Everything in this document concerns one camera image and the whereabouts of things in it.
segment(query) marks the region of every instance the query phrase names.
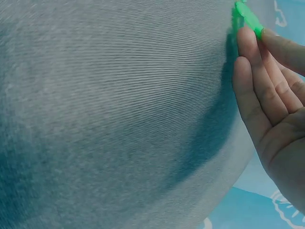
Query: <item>green plastic clip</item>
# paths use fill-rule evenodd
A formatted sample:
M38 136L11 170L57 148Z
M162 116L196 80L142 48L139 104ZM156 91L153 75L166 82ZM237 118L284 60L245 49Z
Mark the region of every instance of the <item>green plastic clip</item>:
M244 18L248 26L254 31L258 39L262 38L262 30L264 27L259 22L259 19L255 16L254 13L241 1L235 3L235 8L239 14Z

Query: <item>white pattern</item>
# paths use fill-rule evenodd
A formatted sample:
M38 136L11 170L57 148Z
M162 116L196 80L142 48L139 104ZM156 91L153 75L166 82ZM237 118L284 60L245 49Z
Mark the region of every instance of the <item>white pattern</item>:
M278 26L281 26L281 27L286 27L287 26L287 21L286 21L286 18L284 16L284 13L283 13L282 10L280 10L278 8L276 0L274 0L274 2L275 2L274 3L274 10L275 10L275 12L279 12L280 15L281 15L281 18L282 18L282 20L280 20L279 17L276 17L275 24L278 25Z
M288 204L286 208L292 208L293 206L287 201L286 198L283 197L283 195L280 193L279 190L275 191L274 194L271 195L272 203L274 205L275 210L279 213L282 220L286 221L288 225L293 229L305 229L304 226L297 226L294 225L284 214L284 212L279 208L279 205L277 204L277 201L280 201L280 204ZM299 214L299 211L296 210L294 214L291 216L294 218L296 215Z
M205 218L203 229L213 229L212 222L209 220L209 218Z

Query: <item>stretched fabric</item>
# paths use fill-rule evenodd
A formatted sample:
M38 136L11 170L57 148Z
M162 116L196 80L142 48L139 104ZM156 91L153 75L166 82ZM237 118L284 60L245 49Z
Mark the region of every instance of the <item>stretched fabric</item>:
M0 1L0 228L194 228L253 146L232 0ZM273 1L250 2L272 26Z

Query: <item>skin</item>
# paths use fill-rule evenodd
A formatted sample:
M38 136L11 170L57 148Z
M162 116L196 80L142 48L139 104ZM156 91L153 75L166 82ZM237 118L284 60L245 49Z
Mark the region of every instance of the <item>skin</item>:
M282 194L305 213L305 47L248 27L237 34L233 89L262 165Z

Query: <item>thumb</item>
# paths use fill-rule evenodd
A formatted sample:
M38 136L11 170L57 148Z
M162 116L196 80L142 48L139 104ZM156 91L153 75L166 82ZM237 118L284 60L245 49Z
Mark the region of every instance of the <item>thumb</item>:
M305 46L276 36L269 29L263 30L262 40L269 52L279 63L305 76Z

